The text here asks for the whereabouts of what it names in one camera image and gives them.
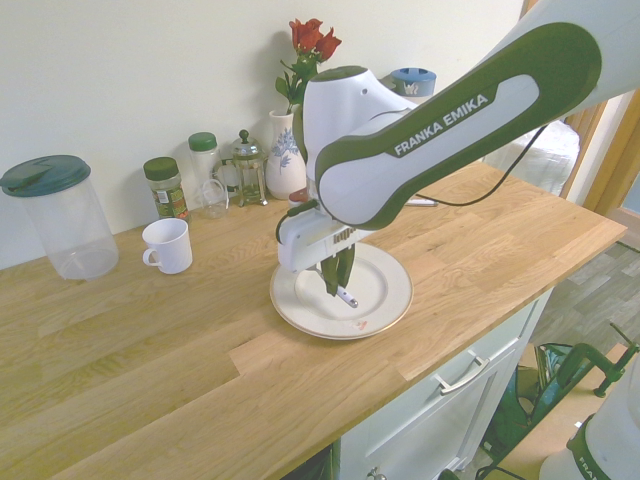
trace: black cable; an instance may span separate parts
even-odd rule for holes
[[[522,150],[522,152],[520,152],[520,155],[518,155],[518,158],[515,159],[515,161],[511,164],[511,166],[507,169],[507,171],[504,173],[504,175],[502,176],[502,178],[498,181],[498,183],[496,183],[494,185],[494,187],[489,190],[487,193],[485,193],[483,196],[481,196],[480,198],[476,198],[475,200],[471,200],[470,202],[464,202],[464,203],[453,203],[453,202],[446,202],[444,200],[438,200],[437,198],[432,198],[432,197],[427,197],[426,195],[422,195],[420,193],[416,193],[416,197],[420,197],[420,198],[424,198],[425,200],[432,200],[434,202],[438,202],[438,203],[442,203],[443,205],[449,205],[450,207],[467,207],[469,205],[473,205],[474,203],[478,203],[482,200],[484,200],[485,198],[487,198],[489,195],[492,195],[499,187],[500,185],[502,185],[504,183],[504,181],[507,179],[507,177],[509,176],[509,174],[511,173],[511,171],[516,168],[516,166],[518,165],[518,163],[520,163],[520,160],[522,160],[524,158],[524,156],[527,154],[527,152],[529,151],[529,149],[531,148],[531,146],[535,143],[535,141],[538,139],[538,137],[540,136],[540,134],[544,131],[544,129],[547,128],[546,125],[540,127],[538,129],[538,131],[536,132],[536,134],[533,136],[533,138],[531,140],[529,140],[529,143],[527,143],[527,146],[524,147],[524,150]]]
[[[516,475],[515,473],[511,473],[509,470],[505,470],[504,468],[498,467],[497,465],[489,465],[488,467],[479,468],[476,471],[476,480],[481,480],[486,477],[489,473],[494,470],[498,470],[499,472],[505,473],[507,475],[512,476],[513,478],[517,478],[518,480],[527,480],[526,478],[521,477],[520,475]]]

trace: mug handle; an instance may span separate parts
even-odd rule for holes
[[[151,254],[155,253],[156,257],[158,256],[158,252],[153,249],[153,248],[148,248],[144,251],[144,253],[142,254],[142,261],[145,263],[145,265],[149,265],[150,267],[161,267],[162,263],[161,262],[152,262],[151,261]]]

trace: white mug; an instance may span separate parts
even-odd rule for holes
[[[153,222],[142,232],[142,239],[149,247],[142,255],[142,261],[150,267],[158,267],[162,273],[184,272],[193,261],[189,225],[184,220],[163,218]]]

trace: white vase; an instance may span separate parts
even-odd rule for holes
[[[269,112],[273,141],[267,159],[266,180],[271,195],[286,200],[307,186],[307,168],[293,137],[293,113]]]

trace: drawer handle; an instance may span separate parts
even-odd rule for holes
[[[478,368],[474,369],[474,371],[469,372],[467,375],[462,377],[458,383],[454,383],[453,385],[449,385],[445,382],[442,377],[438,374],[434,375],[434,378],[440,382],[440,395],[449,395],[457,390],[460,390],[462,387],[473,381],[478,375],[480,375],[491,362],[490,358],[483,360],[482,358],[476,356],[473,361],[478,364]]]

